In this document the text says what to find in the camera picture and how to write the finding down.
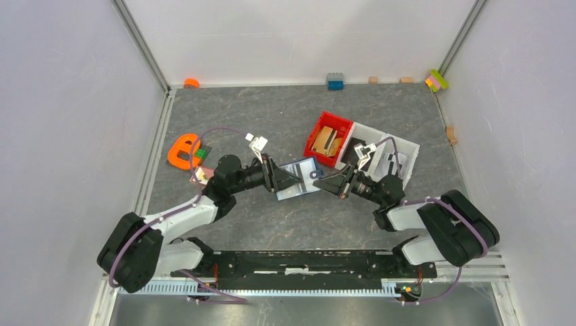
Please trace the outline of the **navy blue card holder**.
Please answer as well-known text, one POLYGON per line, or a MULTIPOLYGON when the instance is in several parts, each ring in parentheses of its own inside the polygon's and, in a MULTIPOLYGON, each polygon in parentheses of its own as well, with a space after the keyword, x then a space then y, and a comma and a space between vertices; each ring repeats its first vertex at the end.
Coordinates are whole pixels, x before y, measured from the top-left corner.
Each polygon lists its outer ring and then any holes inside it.
POLYGON ((324 175, 324 172, 316 158, 304 158, 289 164, 284 164, 281 168, 295 174, 300 179, 300 182, 280 191, 276 195, 278 201, 288 200, 290 198, 320 191, 320 189, 314 186, 313 183, 320 179, 324 175))

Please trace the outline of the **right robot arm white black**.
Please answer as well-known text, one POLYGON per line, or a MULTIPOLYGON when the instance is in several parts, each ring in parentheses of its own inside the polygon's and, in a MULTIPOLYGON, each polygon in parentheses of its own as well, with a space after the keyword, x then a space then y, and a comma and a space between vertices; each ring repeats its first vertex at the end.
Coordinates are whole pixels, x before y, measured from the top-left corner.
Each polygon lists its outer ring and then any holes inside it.
POLYGON ((341 199, 354 194, 377 204, 373 215, 382 230, 427 232, 393 249, 392 267, 401 277, 413 275, 428 262, 446 261, 463 267, 472 259, 486 256, 500 241, 495 225, 457 189, 438 197, 407 201, 403 180, 397 175, 375 181, 351 165, 316 180, 314 186, 341 199))

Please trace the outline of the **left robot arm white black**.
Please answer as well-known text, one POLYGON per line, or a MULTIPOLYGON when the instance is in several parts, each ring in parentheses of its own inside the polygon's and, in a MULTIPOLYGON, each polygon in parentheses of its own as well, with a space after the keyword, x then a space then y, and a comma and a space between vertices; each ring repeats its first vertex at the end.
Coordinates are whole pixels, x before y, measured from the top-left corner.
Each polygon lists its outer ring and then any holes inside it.
POLYGON ((213 269, 213 258, 193 241, 174 240, 225 217, 236 205, 235 195, 239 192, 264 187, 277 193, 301 180, 266 153, 249 166, 243 166, 235 155, 223 156, 213 176, 191 200, 144 217, 135 212, 123 215, 96 262, 108 274, 109 286, 129 293, 141 290, 161 274, 191 271, 196 276, 206 276, 213 269))

